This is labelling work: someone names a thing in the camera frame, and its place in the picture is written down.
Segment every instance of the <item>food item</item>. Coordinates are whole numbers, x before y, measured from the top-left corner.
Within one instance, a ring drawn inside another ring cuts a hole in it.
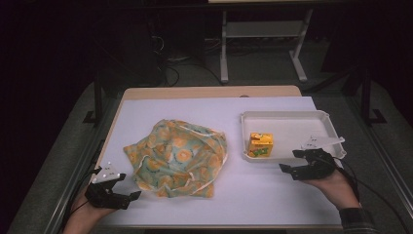
[[[252,158],[269,157],[273,150],[273,145],[273,134],[251,133],[247,155]]]

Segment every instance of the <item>white table surface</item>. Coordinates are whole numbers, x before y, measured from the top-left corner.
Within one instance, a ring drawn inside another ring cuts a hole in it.
[[[241,114],[245,111],[316,110],[310,97],[221,97],[124,100],[101,164],[111,162],[127,174],[114,191],[134,192],[132,166],[123,147],[147,137],[162,119],[179,119],[222,131],[228,160],[215,180],[212,198],[159,198],[143,191],[127,210],[99,225],[155,228],[340,228],[335,207],[314,187],[292,180],[275,164],[249,163],[243,158]]]

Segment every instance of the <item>white tray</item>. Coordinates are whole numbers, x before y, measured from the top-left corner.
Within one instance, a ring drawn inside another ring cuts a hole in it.
[[[307,165],[304,159],[295,158],[292,150],[302,150],[301,145],[313,137],[337,137],[329,115],[315,111],[247,111],[242,114],[244,158],[248,162],[272,162],[289,165]],[[249,157],[247,153],[250,133],[273,134],[271,155]],[[346,151],[341,143],[323,148],[333,157],[344,158]]]

